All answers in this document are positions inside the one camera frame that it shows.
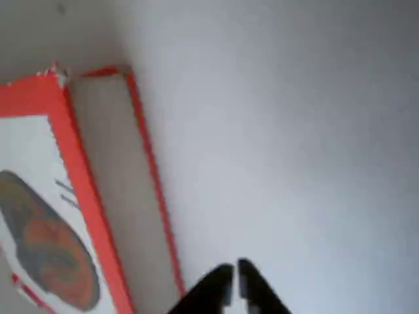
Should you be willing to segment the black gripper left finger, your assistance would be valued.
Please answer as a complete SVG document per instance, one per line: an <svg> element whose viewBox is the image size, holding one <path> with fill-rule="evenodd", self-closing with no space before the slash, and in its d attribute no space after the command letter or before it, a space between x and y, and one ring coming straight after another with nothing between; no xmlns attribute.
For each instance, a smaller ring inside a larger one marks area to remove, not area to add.
<svg viewBox="0 0 419 314"><path fill-rule="evenodd" d="M232 264L219 264L205 274L168 313L223 313L223 308L231 303L233 275Z"/></svg>

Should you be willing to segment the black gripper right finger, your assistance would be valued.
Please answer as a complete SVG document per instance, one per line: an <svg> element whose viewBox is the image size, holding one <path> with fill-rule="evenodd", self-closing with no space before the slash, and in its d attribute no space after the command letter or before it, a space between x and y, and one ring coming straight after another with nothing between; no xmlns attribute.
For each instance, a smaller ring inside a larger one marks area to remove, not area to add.
<svg viewBox="0 0 419 314"><path fill-rule="evenodd" d="M240 297L248 313L292 314L256 266L246 258L238 260Z"/></svg>

